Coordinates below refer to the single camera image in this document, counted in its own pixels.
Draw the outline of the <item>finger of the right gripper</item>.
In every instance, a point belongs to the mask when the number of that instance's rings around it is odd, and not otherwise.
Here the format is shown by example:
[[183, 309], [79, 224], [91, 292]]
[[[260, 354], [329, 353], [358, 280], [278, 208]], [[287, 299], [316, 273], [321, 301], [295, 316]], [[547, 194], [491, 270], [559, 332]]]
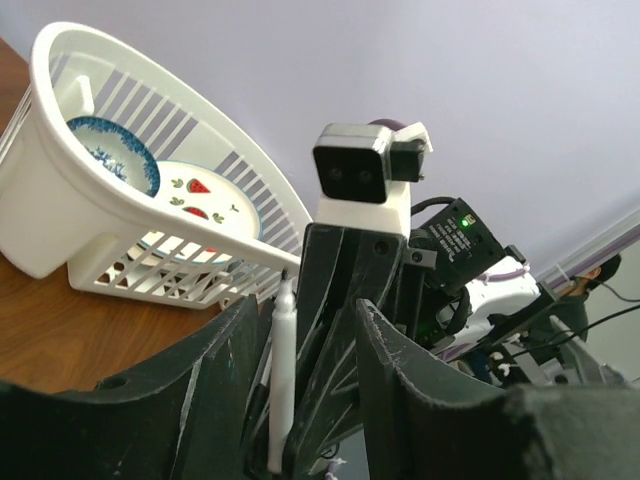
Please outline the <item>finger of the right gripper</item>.
[[287, 477], [307, 479], [318, 457], [360, 428], [351, 302], [359, 237], [346, 228], [306, 228], [297, 307], [296, 407], [287, 440]]

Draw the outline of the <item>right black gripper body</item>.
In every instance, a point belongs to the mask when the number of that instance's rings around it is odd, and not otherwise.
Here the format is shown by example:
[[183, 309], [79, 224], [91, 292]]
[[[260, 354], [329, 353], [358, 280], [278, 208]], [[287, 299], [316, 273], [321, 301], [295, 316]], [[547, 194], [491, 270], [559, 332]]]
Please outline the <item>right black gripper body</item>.
[[311, 223], [304, 234], [299, 272], [299, 343], [323, 345], [337, 317], [346, 316], [340, 333], [353, 339], [355, 301], [368, 299], [394, 323], [411, 325], [421, 306], [425, 266], [410, 262], [410, 238], [399, 234]]

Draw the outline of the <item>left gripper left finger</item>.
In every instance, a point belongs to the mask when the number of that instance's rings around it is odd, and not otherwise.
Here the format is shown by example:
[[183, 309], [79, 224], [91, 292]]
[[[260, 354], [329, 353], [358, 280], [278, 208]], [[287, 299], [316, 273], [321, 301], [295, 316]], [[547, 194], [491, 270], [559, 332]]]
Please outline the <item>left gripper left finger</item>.
[[241, 434], [260, 359], [246, 297], [91, 392], [1, 385], [4, 479], [240, 479]]

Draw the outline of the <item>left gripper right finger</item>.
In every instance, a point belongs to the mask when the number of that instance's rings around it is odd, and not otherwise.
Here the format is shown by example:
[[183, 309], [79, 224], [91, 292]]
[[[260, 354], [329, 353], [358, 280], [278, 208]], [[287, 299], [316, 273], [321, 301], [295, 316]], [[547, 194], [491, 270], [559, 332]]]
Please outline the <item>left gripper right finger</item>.
[[502, 390], [445, 364], [356, 304], [357, 368], [374, 479], [635, 479], [639, 393]]

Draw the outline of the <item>white pen black tip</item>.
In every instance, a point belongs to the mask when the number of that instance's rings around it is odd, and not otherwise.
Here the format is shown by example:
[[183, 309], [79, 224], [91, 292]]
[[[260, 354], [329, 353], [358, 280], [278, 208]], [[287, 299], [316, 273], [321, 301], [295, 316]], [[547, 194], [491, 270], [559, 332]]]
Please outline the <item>white pen black tip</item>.
[[284, 269], [274, 302], [271, 326], [267, 467], [273, 475], [282, 474], [284, 447], [294, 421], [296, 345], [297, 308], [293, 279]]

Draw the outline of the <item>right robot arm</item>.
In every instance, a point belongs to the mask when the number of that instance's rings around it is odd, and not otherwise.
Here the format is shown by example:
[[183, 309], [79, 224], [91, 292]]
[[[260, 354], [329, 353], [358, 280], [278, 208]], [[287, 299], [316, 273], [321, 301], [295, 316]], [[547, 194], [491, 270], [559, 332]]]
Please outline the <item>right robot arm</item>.
[[311, 478], [323, 452], [362, 426], [359, 300], [444, 360], [496, 344], [550, 303], [517, 249], [501, 245], [465, 201], [436, 197], [428, 206], [434, 216], [413, 228], [408, 200], [325, 198], [306, 228], [285, 478]]

